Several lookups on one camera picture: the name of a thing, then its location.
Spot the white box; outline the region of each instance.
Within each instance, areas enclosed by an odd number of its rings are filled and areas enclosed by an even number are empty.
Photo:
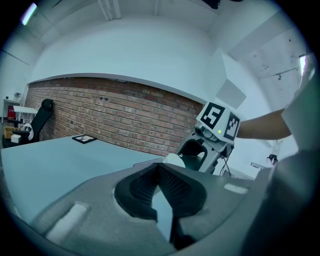
[[[11,135],[11,142],[19,143],[21,141],[21,135],[13,134]]]

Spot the black picture frame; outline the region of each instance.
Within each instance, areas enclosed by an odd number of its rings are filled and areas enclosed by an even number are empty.
[[[92,139],[89,139],[89,140],[87,140],[87,141],[82,141],[82,140],[80,140],[80,139],[77,139],[77,138],[83,137],[83,136],[88,136],[88,137],[90,137],[90,138],[92,138]],[[72,137],[72,139],[75,140],[76,142],[81,143],[81,144],[87,144],[87,143],[89,143],[89,142],[95,141],[97,138],[83,134],[83,135],[79,135],[79,136]]]

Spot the red object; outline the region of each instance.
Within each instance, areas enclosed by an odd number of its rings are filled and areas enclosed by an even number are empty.
[[[8,119],[16,119],[16,112],[14,110],[14,106],[8,106]]]

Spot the forearm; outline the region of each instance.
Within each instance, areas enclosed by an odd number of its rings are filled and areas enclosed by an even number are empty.
[[[284,109],[240,123],[238,138],[279,140],[291,135],[281,113]]]

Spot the chair backrest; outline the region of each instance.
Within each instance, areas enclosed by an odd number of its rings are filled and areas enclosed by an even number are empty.
[[[52,99],[45,99],[41,103],[41,107],[38,110],[38,113],[35,115],[34,119],[31,122],[31,126],[34,132],[33,138],[30,142],[38,142],[40,140],[40,132],[49,117],[54,112],[54,104]]]

